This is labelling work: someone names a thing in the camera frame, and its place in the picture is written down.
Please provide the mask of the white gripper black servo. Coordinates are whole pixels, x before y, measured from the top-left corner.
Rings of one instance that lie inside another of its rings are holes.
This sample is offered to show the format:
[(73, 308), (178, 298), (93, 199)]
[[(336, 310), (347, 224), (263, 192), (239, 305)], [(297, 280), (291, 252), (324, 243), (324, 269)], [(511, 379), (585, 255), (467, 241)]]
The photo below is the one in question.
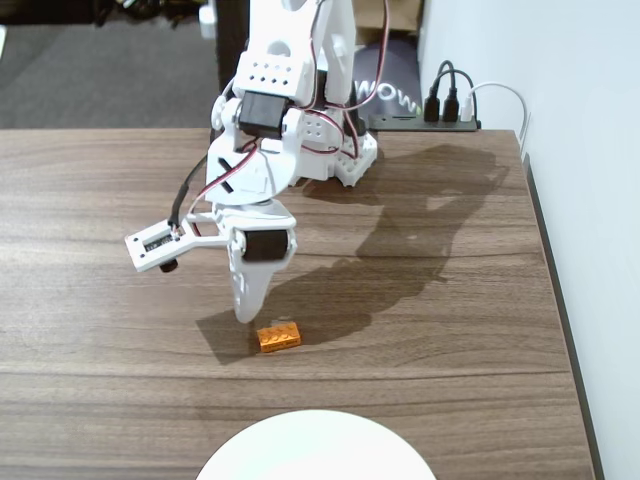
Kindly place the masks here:
[(249, 323), (263, 306), (272, 276), (297, 248), (296, 219), (278, 200), (214, 203), (212, 213), (229, 254), (236, 319)]

